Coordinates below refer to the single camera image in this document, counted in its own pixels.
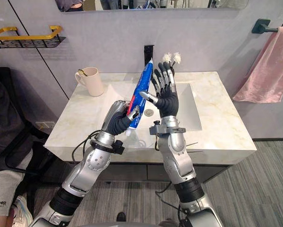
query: black chair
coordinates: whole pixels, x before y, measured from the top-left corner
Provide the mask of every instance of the black chair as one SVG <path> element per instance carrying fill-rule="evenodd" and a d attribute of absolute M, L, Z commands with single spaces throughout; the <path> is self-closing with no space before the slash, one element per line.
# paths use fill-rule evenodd
<path fill-rule="evenodd" d="M 17 198 L 18 195 L 26 192 L 27 206 L 33 216 L 34 197 L 36 190 L 42 186 L 58 186 L 60 184 L 54 182 L 47 183 L 42 181 L 44 173 L 48 170 L 48 168 L 52 165 L 52 163 L 56 160 L 57 157 L 43 146 L 44 141 L 48 139 L 49 135 L 35 128 L 32 123 L 25 118 L 25 115 L 16 98 L 16 93 L 14 90 L 11 72 L 9 68 L 0 67 L 0 82 L 5 86 L 6 90 L 8 91 L 10 101 L 16 108 L 23 123 L 25 124 L 24 129 L 12 140 L 9 145 L 7 145 L 4 151 L 0 154 L 0 169 L 25 173 L 23 181 L 17 187 L 14 200 Z M 13 154 L 16 148 L 18 148 L 29 135 L 36 136 L 39 141 L 33 142 L 33 157 L 28 167 L 26 168 L 26 170 L 11 167 L 8 164 L 8 159 L 10 155 Z"/>

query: drain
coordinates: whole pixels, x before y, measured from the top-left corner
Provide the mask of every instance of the drain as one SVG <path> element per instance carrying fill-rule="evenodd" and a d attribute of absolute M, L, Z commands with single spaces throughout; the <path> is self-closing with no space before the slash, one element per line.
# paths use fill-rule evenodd
<path fill-rule="evenodd" d="M 145 116 L 151 117 L 151 116 L 153 116 L 153 114 L 154 114 L 153 110 L 150 110 L 150 109 L 145 110 Z"/>

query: wall outlet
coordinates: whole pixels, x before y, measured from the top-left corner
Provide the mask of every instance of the wall outlet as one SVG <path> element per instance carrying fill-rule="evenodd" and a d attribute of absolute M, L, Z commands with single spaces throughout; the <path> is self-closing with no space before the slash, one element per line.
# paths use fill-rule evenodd
<path fill-rule="evenodd" d="M 53 129 L 55 126 L 55 122 L 35 122 L 37 127 L 41 129 Z"/>

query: toothpaste tube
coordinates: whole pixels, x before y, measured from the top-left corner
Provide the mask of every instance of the toothpaste tube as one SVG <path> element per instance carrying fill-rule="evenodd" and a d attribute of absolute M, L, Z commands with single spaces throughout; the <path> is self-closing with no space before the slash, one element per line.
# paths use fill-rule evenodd
<path fill-rule="evenodd" d="M 135 130 L 138 126 L 138 123 L 141 119 L 141 116 L 143 114 L 143 110 L 145 109 L 145 104 L 146 104 L 146 100 L 140 96 L 139 92 L 142 90 L 147 91 L 149 89 L 149 84 L 151 81 L 151 76 L 152 76 L 152 71 L 153 71 L 153 60 L 151 59 L 149 61 L 149 63 L 145 66 L 145 69 L 143 70 L 143 72 L 141 73 L 139 82 L 135 88 L 134 94 L 132 96 L 130 105 L 129 105 L 129 109 L 128 109 L 128 113 L 127 115 L 134 109 L 135 106 L 139 106 L 139 115 L 137 116 L 137 118 L 135 118 L 130 126 L 127 128 L 126 130 L 126 136 L 129 136 L 132 132 L 132 130 Z"/>

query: white flowers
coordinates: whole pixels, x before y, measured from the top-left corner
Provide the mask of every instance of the white flowers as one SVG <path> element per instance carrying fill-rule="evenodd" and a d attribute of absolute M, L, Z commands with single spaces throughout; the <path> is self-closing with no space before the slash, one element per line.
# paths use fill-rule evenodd
<path fill-rule="evenodd" d="M 175 63 L 180 64 L 181 62 L 181 56 L 179 52 L 174 53 L 173 60 L 174 62 L 172 63 L 172 54 L 171 53 L 165 53 L 164 56 L 162 57 L 163 61 L 166 61 L 169 63 L 170 67 L 173 67 Z"/>
<path fill-rule="evenodd" d="M 179 52 L 176 52 L 176 53 L 174 54 L 174 58 L 173 58 L 173 59 L 174 59 L 174 62 L 180 64 L 180 62 L 181 62 L 181 56 L 180 56 Z"/>
<path fill-rule="evenodd" d="M 163 61 L 166 61 L 166 62 L 171 62 L 172 60 L 172 54 L 171 53 L 165 53 L 164 56 L 163 56 Z"/>

